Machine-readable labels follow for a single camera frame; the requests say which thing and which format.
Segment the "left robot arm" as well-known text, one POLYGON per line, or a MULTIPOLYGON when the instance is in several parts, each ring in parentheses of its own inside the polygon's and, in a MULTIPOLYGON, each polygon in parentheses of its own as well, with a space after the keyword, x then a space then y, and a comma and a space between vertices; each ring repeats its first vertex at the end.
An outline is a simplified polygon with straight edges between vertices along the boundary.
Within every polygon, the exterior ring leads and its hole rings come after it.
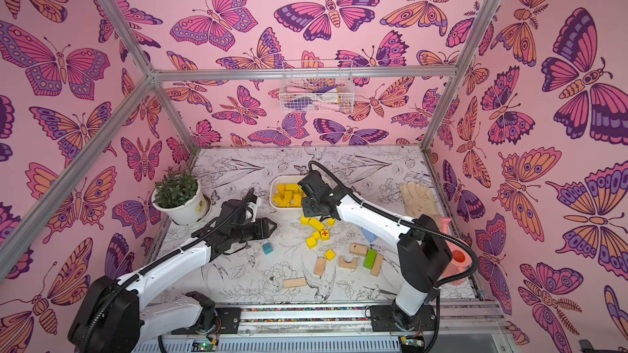
POLYGON ((94 281, 70 325, 68 339, 75 350, 130 352, 174 330, 218 330, 216 304, 205 294, 191 291, 159 305, 153 300, 194 270, 231 255, 233 245, 270 238, 277 225, 259 218, 258 206, 258 196, 249 189, 243 199, 223 202, 217 217, 170 253, 120 277, 94 281))

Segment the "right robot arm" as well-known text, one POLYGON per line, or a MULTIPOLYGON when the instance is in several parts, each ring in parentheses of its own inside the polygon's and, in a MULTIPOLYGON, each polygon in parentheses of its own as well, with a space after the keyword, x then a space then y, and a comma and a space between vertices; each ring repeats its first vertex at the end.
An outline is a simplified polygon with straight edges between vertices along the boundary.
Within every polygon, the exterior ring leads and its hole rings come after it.
POLYGON ((438 296, 444 284, 472 276, 479 257, 466 243, 444 234, 426 215, 402 216, 358 196, 328 168, 316 160, 307 164, 308 174, 298 182, 304 190, 305 217, 330 217, 369 230, 396 251, 404 284, 393 302, 394 310, 407 318, 438 296), (454 259, 454 244, 471 259, 471 265, 453 276, 443 275, 454 259))

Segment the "teal block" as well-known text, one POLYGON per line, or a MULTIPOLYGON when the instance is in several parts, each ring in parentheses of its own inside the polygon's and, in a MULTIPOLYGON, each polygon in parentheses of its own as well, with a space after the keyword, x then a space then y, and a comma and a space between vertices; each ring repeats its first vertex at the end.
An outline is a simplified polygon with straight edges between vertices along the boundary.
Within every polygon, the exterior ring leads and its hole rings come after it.
POLYGON ((271 246, 271 243, 264 243, 262 246, 263 252, 268 255, 270 253, 273 252, 273 248, 271 246))

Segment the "white plastic bin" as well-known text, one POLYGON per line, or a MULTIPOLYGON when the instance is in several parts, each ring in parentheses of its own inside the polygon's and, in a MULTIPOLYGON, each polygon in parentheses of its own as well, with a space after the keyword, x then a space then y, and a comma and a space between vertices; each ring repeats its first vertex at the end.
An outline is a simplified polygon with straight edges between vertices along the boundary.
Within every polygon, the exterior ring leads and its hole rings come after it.
POLYGON ((304 176, 279 176, 271 183, 270 204, 280 211, 301 209, 306 194, 299 186, 304 176))

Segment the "natural wood block upright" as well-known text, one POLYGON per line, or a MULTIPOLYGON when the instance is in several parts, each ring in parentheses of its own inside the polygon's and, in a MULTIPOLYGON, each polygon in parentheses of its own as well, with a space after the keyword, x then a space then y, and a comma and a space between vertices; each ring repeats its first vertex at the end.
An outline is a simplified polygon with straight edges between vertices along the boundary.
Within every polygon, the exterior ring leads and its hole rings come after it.
POLYGON ((322 277, 325 273, 326 263, 327 263, 327 260, 325 258, 317 258, 313 274, 315 276, 322 277))

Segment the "blue block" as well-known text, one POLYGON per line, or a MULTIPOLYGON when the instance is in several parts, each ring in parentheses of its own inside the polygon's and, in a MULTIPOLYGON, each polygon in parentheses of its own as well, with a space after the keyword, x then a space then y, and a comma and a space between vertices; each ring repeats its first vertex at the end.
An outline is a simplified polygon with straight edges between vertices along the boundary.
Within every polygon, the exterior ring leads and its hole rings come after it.
POLYGON ((362 228, 361 232, 369 243, 373 243, 378 239, 377 235, 373 234, 369 230, 362 228))

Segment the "long natural wood block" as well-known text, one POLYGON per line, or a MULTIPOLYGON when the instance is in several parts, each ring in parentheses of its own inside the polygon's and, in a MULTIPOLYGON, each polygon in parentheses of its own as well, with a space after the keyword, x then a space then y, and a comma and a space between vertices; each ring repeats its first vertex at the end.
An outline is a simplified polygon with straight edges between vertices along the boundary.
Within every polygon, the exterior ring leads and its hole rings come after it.
POLYGON ((307 285, 307 280, 304 277, 294 278, 294 279, 285 279, 283 282, 283 287, 285 289, 297 289, 302 288, 307 285))

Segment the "natural wood arch block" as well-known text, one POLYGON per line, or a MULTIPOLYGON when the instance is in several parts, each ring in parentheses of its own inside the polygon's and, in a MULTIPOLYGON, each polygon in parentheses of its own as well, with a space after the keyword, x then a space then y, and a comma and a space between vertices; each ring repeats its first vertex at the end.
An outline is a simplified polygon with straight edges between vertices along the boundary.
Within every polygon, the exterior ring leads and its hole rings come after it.
POLYGON ((348 259, 345 257, 340 257, 338 259, 338 266, 340 269, 356 271, 356 269, 358 268, 358 260, 356 258, 348 259))

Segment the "green rectangular block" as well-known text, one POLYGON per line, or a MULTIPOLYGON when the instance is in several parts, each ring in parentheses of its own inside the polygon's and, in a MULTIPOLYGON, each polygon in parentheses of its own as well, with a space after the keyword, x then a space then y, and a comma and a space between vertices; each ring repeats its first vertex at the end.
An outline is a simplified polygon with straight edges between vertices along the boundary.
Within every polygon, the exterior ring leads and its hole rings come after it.
POLYGON ((375 250, 369 249, 366 253, 366 256, 363 262, 364 268, 368 270, 372 270, 375 265, 375 260, 377 258, 377 255, 378 253, 375 250))

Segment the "potted green plant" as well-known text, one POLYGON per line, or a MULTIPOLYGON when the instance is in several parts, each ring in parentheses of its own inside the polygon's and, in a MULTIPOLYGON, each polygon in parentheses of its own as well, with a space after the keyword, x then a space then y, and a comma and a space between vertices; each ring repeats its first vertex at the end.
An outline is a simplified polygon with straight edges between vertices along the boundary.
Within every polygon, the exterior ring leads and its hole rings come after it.
POLYGON ((151 202, 158 211, 165 212, 180 226, 201 221, 210 209, 210 202, 190 169, 168 172, 161 181, 157 181, 151 202))

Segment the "beige work glove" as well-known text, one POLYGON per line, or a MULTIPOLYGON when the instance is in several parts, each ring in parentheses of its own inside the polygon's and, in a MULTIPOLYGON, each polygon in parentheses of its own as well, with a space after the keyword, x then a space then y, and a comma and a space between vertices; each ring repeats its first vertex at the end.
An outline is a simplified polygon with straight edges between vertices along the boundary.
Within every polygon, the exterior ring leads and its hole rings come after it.
POLYGON ((442 215, 432 191, 416 182, 400 184, 400 192, 407 216, 419 219, 426 215, 437 221, 442 215))

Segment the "pink watering can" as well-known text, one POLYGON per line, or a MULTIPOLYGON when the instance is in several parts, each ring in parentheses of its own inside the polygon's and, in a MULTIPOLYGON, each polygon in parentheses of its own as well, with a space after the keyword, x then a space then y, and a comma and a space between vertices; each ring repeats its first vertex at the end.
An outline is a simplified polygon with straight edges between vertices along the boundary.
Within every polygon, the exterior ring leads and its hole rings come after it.
MULTIPOLYGON (((451 219, 449 217, 440 217, 438 219, 438 224, 439 230, 444 235, 451 235, 451 219)), ((451 277, 462 273, 463 271, 467 271, 472 264, 471 258, 460 246, 453 244, 449 241, 447 241, 446 243, 452 253, 452 260, 450 261, 446 270, 443 272, 441 279, 445 279, 446 277, 451 277)))

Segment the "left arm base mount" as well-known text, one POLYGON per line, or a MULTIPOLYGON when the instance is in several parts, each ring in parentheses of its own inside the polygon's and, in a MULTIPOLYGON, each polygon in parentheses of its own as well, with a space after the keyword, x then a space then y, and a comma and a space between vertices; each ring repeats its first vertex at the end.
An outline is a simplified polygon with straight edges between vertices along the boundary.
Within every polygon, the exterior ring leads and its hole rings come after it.
POLYGON ((241 312, 240 307, 204 309, 200 318, 187 330, 196 334, 237 334, 241 312))

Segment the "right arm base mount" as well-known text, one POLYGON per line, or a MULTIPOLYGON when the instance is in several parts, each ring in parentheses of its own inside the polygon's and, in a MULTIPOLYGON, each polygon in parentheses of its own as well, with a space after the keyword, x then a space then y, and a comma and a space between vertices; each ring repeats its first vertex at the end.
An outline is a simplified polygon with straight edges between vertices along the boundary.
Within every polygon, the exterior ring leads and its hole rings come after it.
POLYGON ((407 315, 394 304, 369 306, 365 316, 371 322, 374 332, 408 332, 433 331, 438 319, 434 308, 430 305, 420 307, 415 315, 407 315))

